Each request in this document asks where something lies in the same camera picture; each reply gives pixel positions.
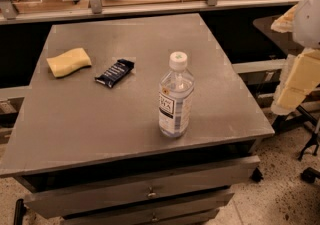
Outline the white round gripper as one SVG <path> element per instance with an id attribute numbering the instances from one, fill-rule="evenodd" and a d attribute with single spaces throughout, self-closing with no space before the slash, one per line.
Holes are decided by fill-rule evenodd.
<path id="1" fill-rule="evenodd" d="M 320 84 L 320 0 L 300 0 L 277 18 L 271 29 L 293 31 L 294 41 L 306 47 L 297 56 L 287 56 L 271 104 L 273 113 L 287 115 Z"/>

